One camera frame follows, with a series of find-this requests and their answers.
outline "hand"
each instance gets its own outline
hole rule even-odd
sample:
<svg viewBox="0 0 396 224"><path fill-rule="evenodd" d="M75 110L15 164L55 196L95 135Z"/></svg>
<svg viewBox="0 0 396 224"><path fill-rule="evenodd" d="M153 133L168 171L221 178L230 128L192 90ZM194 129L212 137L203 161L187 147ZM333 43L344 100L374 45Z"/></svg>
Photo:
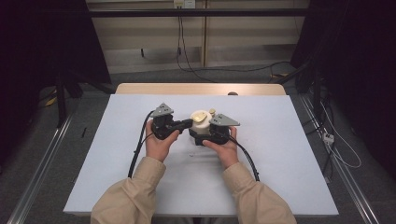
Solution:
<svg viewBox="0 0 396 224"><path fill-rule="evenodd" d="M234 126L230 127L231 137L236 139L236 128ZM204 146L210 147L218 153L220 161L224 166L224 169L227 169L231 165L239 162L238 155L236 153L236 144L232 141L228 141L224 145L218 145L216 143L210 142L208 140L204 140L202 142Z"/></svg>
<svg viewBox="0 0 396 224"><path fill-rule="evenodd" d="M177 140L179 131L175 130L167 138L160 140L151 130L152 120L146 124L146 156L163 162L169 154L169 147Z"/></svg>

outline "metal bracket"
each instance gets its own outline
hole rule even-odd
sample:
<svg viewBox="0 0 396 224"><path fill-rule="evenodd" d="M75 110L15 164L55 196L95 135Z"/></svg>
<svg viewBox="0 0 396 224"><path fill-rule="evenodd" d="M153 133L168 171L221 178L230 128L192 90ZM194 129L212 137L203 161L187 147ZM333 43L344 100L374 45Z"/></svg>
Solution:
<svg viewBox="0 0 396 224"><path fill-rule="evenodd" d="M239 122L228 118L223 114L217 114L209 123L217 126L239 126Z"/></svg>
<svg viewBox="0 0 396 224"><path fill-rule="evenodd" d="M157 118L157 117L160 117L160 116L172 114L173 112L174 112L174 110L171 107L169 107L165 103L162 103L160 106L158 106L155 109L154 112L152 112L152 114L150 116L152 118Z"/></svg>

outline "metal rail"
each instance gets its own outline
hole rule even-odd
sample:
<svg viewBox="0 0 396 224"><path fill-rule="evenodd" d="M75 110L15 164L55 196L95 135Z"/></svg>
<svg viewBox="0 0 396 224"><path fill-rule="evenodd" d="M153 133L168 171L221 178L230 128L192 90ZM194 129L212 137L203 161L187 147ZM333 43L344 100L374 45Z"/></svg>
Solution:
<svg viewBox="0 0 396 224"><path fill-rule="evenodd" d="M312 108L312 103L309 99L305 99L302 95L300 95L300 99L303 103L303 106L308 113L309 117L313 120L315 128L319 127L318 121L314 115L314 112L310 109ZM330 153L331 149L329 145L326 144L326 150ZM337 156L342 158L340 153L338 152L337 148L334 148L334 153L337 153ZM367 197L364 195L361 187L359 186L358 182L356 182L355 178L353 177L352 173L350 173L349 168L340 162L337 158L332 155L332 162L337 169L341 179L346 186L347 191L349 192L350 197L352 198L353 203L356 205L357 209L361 213L361 217L367 224L379 224L379 219L375 215L375 211L373 207L370 205Z"/></svg>
<svg viewBox="0 0 396 224"><path fill-rule="evenodd" d="M78 106L75 105L74 108L72 108L71 113L66 118L63 125L60 128L56 129L55 134L53 135L52 140L47 147L43 159L41 159L40 164L35 170L35 174L33 175L27 188L23 192L20 200L14 208L14 211L12 212L7 224L22 224L25 221L30 211L30 208L33 205L33 202L35 201L35 196L40 190L41 184L43 183L47 172L50 169L50 165L56 156L56 152L58 151L58 148L60 147L62 140L64 139L64 136L67 132L67 129L69 128L73 114L76 111L77 107Z"/></svg>
<svg viewBox="0 0 396 224"><path fill-rule="evenodd" d="M185 8L185 9L91 9L61 10L43 9L39 15L57 17L324 17L332 13L330 9L309 8Z"/></svg>

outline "person's right hand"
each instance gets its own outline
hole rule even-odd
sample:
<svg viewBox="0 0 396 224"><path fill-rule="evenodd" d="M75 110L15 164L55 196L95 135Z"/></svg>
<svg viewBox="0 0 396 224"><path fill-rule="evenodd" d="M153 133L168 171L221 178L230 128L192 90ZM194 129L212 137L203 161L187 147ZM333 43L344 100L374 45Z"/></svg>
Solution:
<svg viewBox="0 0 396 224"><path fill-rule="evenodd" d="M230 127L231 137L236 139L236 128L234 126ZM224 145L218 145L216 143L210 142L208 140L204 140L202 142L204 146L212 148L218 153L219 159L224 166L224 169L227 169L231 165L239 162L237 155L237 145L232 141L228 141Z"/></svg>

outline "white spool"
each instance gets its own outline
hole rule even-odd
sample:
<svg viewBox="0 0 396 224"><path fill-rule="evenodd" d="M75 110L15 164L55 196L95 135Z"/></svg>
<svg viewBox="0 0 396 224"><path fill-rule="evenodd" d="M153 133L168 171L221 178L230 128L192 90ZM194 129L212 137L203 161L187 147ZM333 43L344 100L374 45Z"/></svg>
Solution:
<svg viewBox="0 0 396 224"><path fill-rule="evenodd" d="M197 116L205 116L205 118L202 121L197 122L196 121ZM212 115L210 115L209 112L207 112L205 110L194 111L191 114L191 119L193 120L192 127L191 127L191 129L193 131L197 132L198 134L209 133L209 125L210 125L209 121L212 119Z"/></svg>

